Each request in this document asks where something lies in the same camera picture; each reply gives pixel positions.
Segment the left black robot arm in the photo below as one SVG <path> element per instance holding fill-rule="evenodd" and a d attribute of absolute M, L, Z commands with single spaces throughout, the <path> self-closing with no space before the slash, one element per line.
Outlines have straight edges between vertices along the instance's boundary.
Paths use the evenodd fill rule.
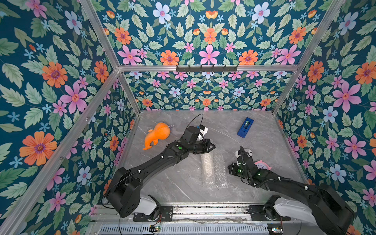
<path fill-rule="evenodd" d="M 105 198 L 121 218 L 141 213 L 155 220 L 160 214 L 161 205 L 151 195 L 142 196 L 141 190 L 144 185 L 155 175 L 186 159 L 189 154 L 201 155 L 214 149 L 215 145 L 210 139 L 196 143 L 174 141 L 151 160 L 129 170 L 124 167 L 118 169 L 105 193 Z"/>

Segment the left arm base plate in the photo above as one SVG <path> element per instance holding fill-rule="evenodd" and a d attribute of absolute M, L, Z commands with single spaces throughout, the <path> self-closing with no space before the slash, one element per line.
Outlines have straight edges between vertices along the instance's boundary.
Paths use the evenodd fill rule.
<path fill-rule="evenodd" d="M 143 213 L 134 213 L 134 222 L 171 222 L 173 218 L 173 206 L 157 206 L 156 210 L 150 215 Z"/>

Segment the clear bubble wrap sheet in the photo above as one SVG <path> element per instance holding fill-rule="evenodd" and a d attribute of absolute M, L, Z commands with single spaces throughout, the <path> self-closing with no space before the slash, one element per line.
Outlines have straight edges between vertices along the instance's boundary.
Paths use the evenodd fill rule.
<path fill-rule="evenodd" d="M 220 149 L 214 149 L 210 153 L 212 154 L 213 161 L 214 161 L 215 183 L 211 187 L 207 187 L 207 188 L 209 188 L 209 189 L 225 189 L 225 188 L 228 188 L 225 161 L 224 161 L 223 154 L 222 154 L 221 150 Z"/>

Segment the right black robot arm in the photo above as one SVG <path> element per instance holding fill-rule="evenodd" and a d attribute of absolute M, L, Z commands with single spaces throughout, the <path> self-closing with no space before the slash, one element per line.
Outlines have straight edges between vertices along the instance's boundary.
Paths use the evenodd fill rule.
<path fill-rule="evenodd" d="M 237 161 L 228 166 L 229 174 L 256 189 L 277 192 L 265 204 L 280 216 L 295 217 L 316 224 L 327 235 L 345 235 L 355 213 L 329 185 L 309 185 L 272 172 L 262 160 L 254 161 L 252 151 L 242 146 L 236 151 Z"/>

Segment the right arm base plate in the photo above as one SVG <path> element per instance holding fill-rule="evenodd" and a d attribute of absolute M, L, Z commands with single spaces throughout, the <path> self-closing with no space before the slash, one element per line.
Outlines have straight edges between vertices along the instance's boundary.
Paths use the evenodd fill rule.
<path fill-rule="evenodd" d="M 280 216 L 273 208 L 264 205 L 250 205 L 246 210 L 253 221 L 291 221 L 290 217 Z"/>

